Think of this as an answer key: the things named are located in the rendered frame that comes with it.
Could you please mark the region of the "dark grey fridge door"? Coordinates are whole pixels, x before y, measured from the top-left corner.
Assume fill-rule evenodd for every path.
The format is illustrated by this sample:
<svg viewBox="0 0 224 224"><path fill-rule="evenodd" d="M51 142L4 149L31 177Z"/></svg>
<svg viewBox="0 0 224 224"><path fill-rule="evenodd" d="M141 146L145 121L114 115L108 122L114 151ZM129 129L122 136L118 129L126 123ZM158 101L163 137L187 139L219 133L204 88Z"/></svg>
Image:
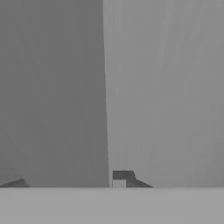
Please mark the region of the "dark grey fridge door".
<svg viewBox="0 0 224 224"><path fill-rule="evenodd" d="M0 154L31 187L107 187L102 0L0 0Z"/></svg>

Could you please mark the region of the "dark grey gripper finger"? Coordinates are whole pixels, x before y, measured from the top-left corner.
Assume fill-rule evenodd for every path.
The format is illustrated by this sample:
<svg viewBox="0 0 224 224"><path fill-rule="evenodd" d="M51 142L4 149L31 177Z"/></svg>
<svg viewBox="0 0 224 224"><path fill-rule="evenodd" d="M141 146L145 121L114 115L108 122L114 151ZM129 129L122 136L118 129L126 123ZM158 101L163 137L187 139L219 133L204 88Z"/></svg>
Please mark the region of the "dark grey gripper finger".
<svg viewBox="0 0 224 224"><path fill-rule="evenodd" d="M137 179L136 174L133 171L113 171L112 182L115 181L123 181L127 188L151 188L151 185Z"/></svg>

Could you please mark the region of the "light grey fridge door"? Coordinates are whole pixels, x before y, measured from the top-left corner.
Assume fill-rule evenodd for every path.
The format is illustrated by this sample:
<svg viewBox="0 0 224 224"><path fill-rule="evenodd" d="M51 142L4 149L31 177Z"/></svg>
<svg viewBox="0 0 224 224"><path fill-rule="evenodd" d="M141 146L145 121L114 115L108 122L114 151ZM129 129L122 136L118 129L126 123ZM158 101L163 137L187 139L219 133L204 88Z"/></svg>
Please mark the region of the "light grey fridge door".
<svg viewBox="0 0 224 224"><path fill-rule="evenodd" d="M224 0L103 0L109 169L224 187Z"/></svg>

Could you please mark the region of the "dark grey wedge-shaped piece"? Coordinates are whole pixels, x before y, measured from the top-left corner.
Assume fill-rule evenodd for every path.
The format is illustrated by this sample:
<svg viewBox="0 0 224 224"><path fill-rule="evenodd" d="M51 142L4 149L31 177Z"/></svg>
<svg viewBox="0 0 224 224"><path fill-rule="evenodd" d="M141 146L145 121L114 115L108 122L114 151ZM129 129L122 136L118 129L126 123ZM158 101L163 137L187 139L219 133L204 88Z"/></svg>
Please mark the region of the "dark grey wedge-shaped piece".
<svg viewBox="0 0 224 224"><path fill-rule="evenodd" d="M11 181L9 183L6 184L2 184L0 185L0 187L28 187L29 185L26 183L26 181L24 179L19 179L19 180L15 180L15 181Z"/></svg>

